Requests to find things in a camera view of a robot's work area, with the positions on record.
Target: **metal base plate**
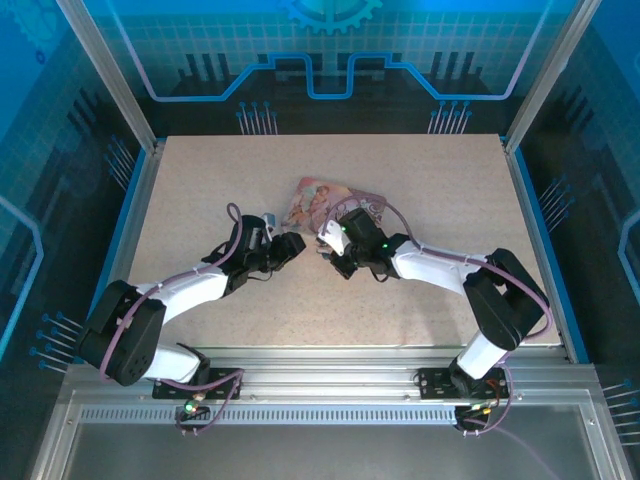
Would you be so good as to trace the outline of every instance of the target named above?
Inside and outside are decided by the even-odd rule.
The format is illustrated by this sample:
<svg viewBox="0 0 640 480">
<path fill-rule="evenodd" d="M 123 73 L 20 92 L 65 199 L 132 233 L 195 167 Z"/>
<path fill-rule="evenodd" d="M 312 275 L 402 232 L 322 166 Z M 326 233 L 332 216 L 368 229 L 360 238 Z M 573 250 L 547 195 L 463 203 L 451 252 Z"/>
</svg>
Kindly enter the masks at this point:
<svg viewBox="0 0 640 480">
<path fill-rule="evenodd" d="M 237 368 L 212 368 L 209 371 L 209 380 L 207 383 L 215 382 L 222 377 L 230 375 L 236 372 Z M 218 388 L 214 388 L 213 390 L 209 390 L 205 397 L 206 400 L 224 400 L 229 395 L 231 391 L 231 387 L 233 386 L 233 381 L 228 381 L 220 385 Z M 231 396 L 232 400 L 237 400 L 240 398 L 240 390 L 242 388 L 242 384 L 236 388 L 236 391 Z M 178 390 L 176 388 L 170 387 L 169 385 L 165 385 L 162 382 L 155 382 L 153 384 L 153 392 L 151 396 L 156 400 L 189 400 L 193 398 L 193 394 L 195 392 L 189 392 L 186 390 Z"/>
<path fill-rule="evenodd" d="M 509 388 L 504 370 L 492 368 L 485 376 L 485 380 L 495 380 L 499 385 L 500 398 L 509 398 Z M 414 384 L 420 389 L 422 400 L 461 398 L 458 390 L 451 383 L 448 368 L 421 368 L 413 378 Z M 491 400 L 496 398 L 496 391 L 488 384 L 479 386 L 471 396 L 477 400 Z"/>
</svg>

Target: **enclosure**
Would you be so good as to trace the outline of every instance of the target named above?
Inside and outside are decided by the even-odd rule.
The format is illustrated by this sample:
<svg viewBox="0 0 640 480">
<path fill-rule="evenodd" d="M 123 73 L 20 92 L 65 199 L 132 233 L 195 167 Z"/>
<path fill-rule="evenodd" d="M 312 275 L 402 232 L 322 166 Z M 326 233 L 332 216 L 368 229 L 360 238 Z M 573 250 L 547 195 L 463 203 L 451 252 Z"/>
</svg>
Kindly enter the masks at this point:
<svg viewBox="0 0 640 480">
<path fill-rule="evenodd" d="M 2 6 L 6 478 L 637 475 L 639 4 Z M 246 371 L 206 436 L 180 438 L 180 402 L 150 383 L 82 365 L 78 330 L 110 282 L 196 265 L 229 238 L 229 201 L 280 220 L 303 177 L 384 195 L 431 245 L 509 248 L 543 287 L 556 328 L 509 358 L 507 434 L 464 438 L 455 405 L 412 381 L 473 337 L 466 298 L 343 282 L 313 238 L 163 329 Z M 391 212 L 382 225 L 403 231 Z M 496 450 L 502 472 L 482 463 Z"/>
</svg>

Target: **vent slot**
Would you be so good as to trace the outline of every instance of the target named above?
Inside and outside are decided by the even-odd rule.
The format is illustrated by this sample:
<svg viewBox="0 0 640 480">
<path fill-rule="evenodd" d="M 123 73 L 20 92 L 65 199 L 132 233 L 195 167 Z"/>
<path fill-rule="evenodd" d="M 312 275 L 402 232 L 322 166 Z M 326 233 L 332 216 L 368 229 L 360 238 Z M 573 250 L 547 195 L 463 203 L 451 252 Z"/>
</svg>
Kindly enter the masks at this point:
<svg viewBox="0 0 640 480">
<path fill-rule="evenodd" d="M 193 425 L 207 423 L 219 405 Z M 83 423 L 173 424 L 182 406 L 90 405 Z M 219 419 L 223 425 L 453 425 L 454 407 L 439 405 L 230 405 Z"/>
</svg>

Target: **gear graphic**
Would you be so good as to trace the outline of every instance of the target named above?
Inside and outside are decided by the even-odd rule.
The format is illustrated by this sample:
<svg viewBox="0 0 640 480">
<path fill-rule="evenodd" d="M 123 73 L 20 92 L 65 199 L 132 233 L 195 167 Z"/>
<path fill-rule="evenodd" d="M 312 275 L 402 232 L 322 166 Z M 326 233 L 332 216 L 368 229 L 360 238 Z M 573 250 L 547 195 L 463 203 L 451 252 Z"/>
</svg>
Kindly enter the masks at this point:
<svg viewBox="0 0 640 480">
<path fill-rule="evenodd" d="M 0 12 L 13 14 L 13 21 L 38 50 L 45 50 L 56 34 L 58 13 L 55 0 L 4 0 Z"/>
<path fill-rule="evenodd" d="M 374 8 L 381 0 L 280 0 L 280 6 L 289 11 L 289 19 L 297 20 L 300 28 L 311 27 L 313 33 L 321 30 L 332 35 L 336 31 L 347 33 L 349 27 L 360 28 L 363 19 L 371 19 Z"/>
</svg>

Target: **aluminum frame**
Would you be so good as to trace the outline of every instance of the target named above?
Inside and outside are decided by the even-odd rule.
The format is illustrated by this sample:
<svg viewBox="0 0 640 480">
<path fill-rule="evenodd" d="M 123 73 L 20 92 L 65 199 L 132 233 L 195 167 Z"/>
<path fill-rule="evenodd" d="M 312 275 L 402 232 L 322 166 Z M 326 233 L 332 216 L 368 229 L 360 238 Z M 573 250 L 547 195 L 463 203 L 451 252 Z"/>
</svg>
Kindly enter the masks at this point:
<svg viewBox="0 0 640 480">
<path fill-rule="evenodd" d="M 536 115 L 538 115 L 540 108 L 542 108 L 549 92 L 551 92 L 553 85 L 567 66 L 571 54 L 582 38 L 582 34 L 591 23 L 591 19 L 600 6 L 601 1 L 602 0 L 580 0 L 569 15 L 569 18 L 567 18 L 562 31 L 558 35 L 538 76 L 533 82 L 533 86 L 527 93 L 524 102 L 522 102 L 516 117 L 509 127 L 506 146 L 508 153 L 513 154 L 520 145 L 520 142 L 522 142 Z"/>
<path fill-rule="evenodd" d="M 531 246 L 533 247 L 533 253 L 538 262 L 538 268 L 540 269 L 540 275 L 544 283 L 545 291 L 553 311 L 554 319 L 556 321 L 556 327 L 559 329 L 563 345 L 567 350 L 569 359 L 578 363 L 578 357 L 585 357 L 586 352 L 576 351 L 576 343 L 579 342 L 582 345 L 582 339 L 576 339 L 573 337 L 569 323 L 567 321 L 567 313 L 564 310 L 564 306 L 560 299 L 560 291 L 558 285 L 555 282 L 551 263 L 549 257 L 544 248 L 544 242 L 542 241 L 542 234 L 540 233 L 540 227 L 536 222 L 535 214 L 533 211 L 533 202 L 537 202 L 537 199 L 532 199 L 529 196 L 527 188 L 525 186 L 524 174 L 518 166 L 515 152 L 509 152 L 505 149 L 505 157 L 509 172 L 511 173 L 511 179 L 513 180 L 513 186 L 520 203 L 520 209 L 522 210 L 522 216 L 524 223 L 529 232 L 529 238 L 531 239 Z"/>
<path fill-rule="evenodd" d="M 136 253 L 147 208 L 151 200 L 151 192 L 160 168 L 164 146 L 165 142 L 160 140 L 153 153 L 145 155 L 140 178 L 133 193 L 129 212 L 122 229 L 122 235 L 118 241 L 113 263 L 107 275 L 107 285 L 114 280 L 129 277 L 131 266 L 133 265 L 133 257 Z"/>
<path fill-rule="evenodd" d="M 152 153 L 156 136 L 84 2 L 56 1 L 138 142 L 147 153 Z"/>
<path fill-rule="evenodd" d="M 210 348 L 203 351 L 214 365 L 245 368 L 242 393 L 234 402 L 238 406 L 276 405 L 281 410 L 294 412 L 301 405 L 355 408 L 381 405 L 410 409 L 464 403 L 420 400 L 418 388 L 413 384 L 416 368 L 448 365 L 459 352 L 458 348 Z M 509 359 L 509 365 L 514 379 L 514 408 L 579 407 L 600 477 L 633 478 L 593 366 L 569 364 L 560 347 L 533 346 L 520 349 Z M 127 388 L 102 384 L 94 368 L 70 367 L 32 480 L 63 477 L 78 425 L 85 422 L 84 409 L 130 406 L 145 410 L 181 405 L 182 402 L 151 399 L 151 388 L 148 382 Z M 128 423 L 126 419 L 114 422 Z M 138 418 L 131 423 L 162 422 L 149 415 L 148 420 Z"/>
</svg>

